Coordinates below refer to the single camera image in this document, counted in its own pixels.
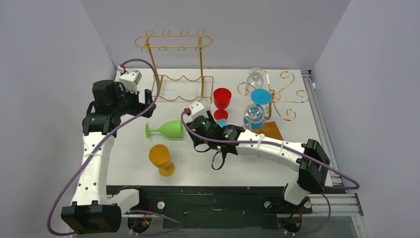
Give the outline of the green plastic goblet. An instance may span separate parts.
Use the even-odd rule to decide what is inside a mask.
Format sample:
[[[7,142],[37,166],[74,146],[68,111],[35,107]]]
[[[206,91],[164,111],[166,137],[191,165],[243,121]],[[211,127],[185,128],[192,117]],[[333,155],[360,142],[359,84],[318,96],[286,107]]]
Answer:
[[[180,119],[168,121],[156,129],[151,129],[149,124],[148,123],[146,124],[146,127],[145,127],[146,138],[150,138],[151,132],[156,132],[156,131],[169,138],[182,138],[183,137],[183,124]]]

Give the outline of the blue plastic goblet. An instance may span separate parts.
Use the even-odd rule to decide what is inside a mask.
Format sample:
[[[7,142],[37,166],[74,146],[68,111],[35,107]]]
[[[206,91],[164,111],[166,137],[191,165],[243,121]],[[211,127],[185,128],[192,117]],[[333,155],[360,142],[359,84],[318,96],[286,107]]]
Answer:
[[[263,107],[271,101],[271,94],[265,89],[255,89],[251,92],[251,100],[253,101],[252,104],[259,104]]]
[[[217,124],[218,126],[220,126],[221,128],[224,128],[224,127],[226,127],[226,126],[227,126],[227,121],[226,121],[226,119],[225,119],[225,118],[217,119],[217,120],[215,120],[215,122],[216,122],[216,124]]]

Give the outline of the small clear front wine glass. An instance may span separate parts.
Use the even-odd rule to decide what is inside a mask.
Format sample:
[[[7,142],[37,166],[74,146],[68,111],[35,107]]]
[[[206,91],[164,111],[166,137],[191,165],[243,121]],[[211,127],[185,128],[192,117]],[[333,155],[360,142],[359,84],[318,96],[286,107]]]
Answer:
[[[257,130],[263,127],[265,121],[265,111],[259,104],[250,104],[244,111],[244,128],[249,130]]]

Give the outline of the clear patterned wine glass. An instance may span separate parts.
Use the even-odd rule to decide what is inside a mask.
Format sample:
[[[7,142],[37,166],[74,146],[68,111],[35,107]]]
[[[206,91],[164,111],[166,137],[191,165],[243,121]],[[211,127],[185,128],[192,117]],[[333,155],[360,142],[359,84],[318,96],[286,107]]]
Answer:
[[[261,68],[252,68],[249,70],[247,83],[256,89],[263,88],[265,72]]]

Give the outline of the gold hook rack wooden base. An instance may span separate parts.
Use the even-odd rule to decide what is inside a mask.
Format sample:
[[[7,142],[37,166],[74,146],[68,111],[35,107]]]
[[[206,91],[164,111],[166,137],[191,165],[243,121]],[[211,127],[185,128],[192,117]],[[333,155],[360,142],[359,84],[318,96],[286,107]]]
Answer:
[[[294,73],[292,73],[291,71],[281,72],[279,76],[281,79],[287,79],[290,77],[291,80],[282,89],[275,90],[271,87],[268,72],[264,69],[263,71],[265,72],[265,76],[264,76],[264,84],[263,84],[262,89],[267,90],[271,94],[271,101],[269,102],[269,104],[263,106],[263,108],[265,109],[265,121],[264,121],[263,127],[261,129],[251,130],[251,131],[256,134],[264,134],[265,136],[268,136],[274,139],[283,140],[283,136],[280,132],[280,129],[278,128],[278,125],[276,124],[276,122],[271,121],[272,114],[276,113],[284,121],[293,121],[296,119],[297,113],[292,108],[288,108],[286,109],[286,115],[283,116],[280,113],[279,109],[277,108],[276,103],[278,102],[287,102],[287,103],[296,103],[296,104],[305,103],[309,100],[309,95],[307,91],[305,90],[298,90],[296,91],[296,95],[300,97],[301,100],[296,101],[296,100],[288,100],[288,99],[282,98],[281,93],[286,88],[291,86],[295,81]],[[255,89],[256,88],[248,84],[247,81],[241,82],[237,86],[238,93],[243,96],[251,97],[251,92],[254,91]]]

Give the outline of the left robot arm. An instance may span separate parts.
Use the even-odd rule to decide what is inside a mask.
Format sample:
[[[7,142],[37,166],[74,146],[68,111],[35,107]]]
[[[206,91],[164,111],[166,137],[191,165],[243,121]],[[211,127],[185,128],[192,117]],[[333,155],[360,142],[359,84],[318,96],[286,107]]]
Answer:
[[[94,100],[82,121],[84,142],[82,168],[71,204],[62,207],[62,220],[78,235],[115,233],[122,216],[130,209],[142,213],[148,200],[139,188],[123,189],[112,198],[107,196],[107,172],[110,153],[124,115],[138,114],[150,118],[156,106],[152,92],[144,90],[145,101],[139,101],[135,82],[101,80],[93,83]]]

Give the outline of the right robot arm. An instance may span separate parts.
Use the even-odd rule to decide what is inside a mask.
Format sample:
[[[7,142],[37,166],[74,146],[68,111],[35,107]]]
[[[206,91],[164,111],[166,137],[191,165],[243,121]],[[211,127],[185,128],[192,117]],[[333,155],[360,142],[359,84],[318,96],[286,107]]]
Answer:
[[[324,192],[330,159],[321,144],[285,142],[235,125],[220,127],[204,116],[187,123],[194,146],[206,144],[226,158],[227,154],[255,156],[286,166],[297,173],[285,187],[279,205],[291,212],[310,194]]]

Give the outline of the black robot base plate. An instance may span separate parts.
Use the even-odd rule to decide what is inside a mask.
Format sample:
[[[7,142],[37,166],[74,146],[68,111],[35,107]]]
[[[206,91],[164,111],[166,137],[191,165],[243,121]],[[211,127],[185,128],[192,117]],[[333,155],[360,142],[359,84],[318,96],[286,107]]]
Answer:
[[[109,185],[115,196],[137,189],[140,201],[133,210],[147,210],[180,221],[186,229],[276,229],[277,221],[295,222],[294,216],[312,208],[283,199],[282,186],[136,186]]]

